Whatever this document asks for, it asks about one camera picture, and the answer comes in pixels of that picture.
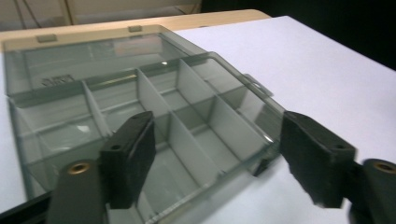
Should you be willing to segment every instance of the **transparent plastic box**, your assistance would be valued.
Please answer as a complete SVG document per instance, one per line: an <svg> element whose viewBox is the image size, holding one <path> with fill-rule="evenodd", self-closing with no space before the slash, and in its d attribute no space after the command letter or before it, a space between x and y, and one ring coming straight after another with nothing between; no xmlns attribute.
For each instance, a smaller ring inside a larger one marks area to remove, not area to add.
<svg viewBox="0 0 396 224"><path fill-rule="evenodd" d="M138 204L111 211L112 223L169 222L278 155L283 108L264 87L218 54L150 29L60 46L6 43L7 93L30 198L52 190L66 164L97 159L121 124L143 111L155 117L157 155Z"/></svg>

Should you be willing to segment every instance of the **compartment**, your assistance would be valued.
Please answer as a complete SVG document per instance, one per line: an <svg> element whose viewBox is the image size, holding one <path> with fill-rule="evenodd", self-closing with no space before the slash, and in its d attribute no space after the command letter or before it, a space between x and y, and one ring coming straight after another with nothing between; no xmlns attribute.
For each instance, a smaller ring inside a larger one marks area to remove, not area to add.
<svg viewBox="0 0 396 224"><path fill-rule="evenodd" d="M283 108L270 98L267 89L242 75L216 53L201 54L184 61L257 133L269 142L279 137Z"/></svg>
<svg viewBox="0 0 396 224"><path fill-rule="evenodd" d="M156 217L201 187L168 144L157 149L137 205L145 221Z"/></svg>
<svg viewBox="0 0 396 224"><path fill-rule="evenodd" d="M129 117L144 112L137 97L134 69L86 80L94 107L100 111L109 130L115 132Z"/></svg>
<svg viewBox="0 0 396 224"><path fill-rule="evenodd" d="M50 190L67 163L97 158L93 148L104 137L81 83L20 94L10 105L23 170L32 186Z"/></svg>

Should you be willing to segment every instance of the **brass screw hole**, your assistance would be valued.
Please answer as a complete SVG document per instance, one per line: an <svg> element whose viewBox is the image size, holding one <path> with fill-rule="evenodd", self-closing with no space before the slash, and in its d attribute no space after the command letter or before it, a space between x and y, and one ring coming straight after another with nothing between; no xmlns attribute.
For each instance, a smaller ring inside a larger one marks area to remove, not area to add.
<svg viewBox="0 0 396 224"><path fill-rule="evenodd" d="M69 174L70 175L78 175L78 174L86 172L88 169L90 169L90 165L88 163L86 163L86 162L77 163L77 164L74 164L72 167L70 167Z"/></svg>
<svg viewBox="0 0 396 224"><path fill-rule="evenodd" d="M376 162L374 164L374 166L375 166L376 169L378 169L378 170L380 170L382 172L396 175L396 167L394 167L391 164L387 164L387 163L384 163L384 162Z"/></svg>

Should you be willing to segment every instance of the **dark background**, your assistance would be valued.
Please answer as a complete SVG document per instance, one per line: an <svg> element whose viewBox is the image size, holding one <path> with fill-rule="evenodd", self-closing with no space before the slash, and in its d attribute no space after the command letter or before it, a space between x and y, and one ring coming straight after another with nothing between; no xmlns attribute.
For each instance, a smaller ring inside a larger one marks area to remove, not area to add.
<svg viewBox="0 0 396 224"><path fill-rule="evenodd" d="M396 70L395 2L396 0L203 0L202 12L254 8L272 17L287 15Z"/></svg>

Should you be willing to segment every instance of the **white table surface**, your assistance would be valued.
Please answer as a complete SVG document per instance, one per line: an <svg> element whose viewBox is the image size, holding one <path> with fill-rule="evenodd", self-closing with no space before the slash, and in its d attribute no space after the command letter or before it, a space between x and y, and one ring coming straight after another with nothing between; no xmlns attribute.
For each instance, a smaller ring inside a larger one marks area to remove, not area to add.
<svg viewBox="0 0 396 224"><path fill-rule="evenodd" d="M357 161L396 162L395 71L289 17L177 33L251 74L288 110L306 114L343 137L359 149ZM4 92L4 75L0 77ZM0 99L0 121L2 212L24 200L6 98ZM212 200L216 197L223 202ZM260 178L239 176L179 222L347 223L347 209L347 203L342 210L315 207L280 159Z"/></svg>

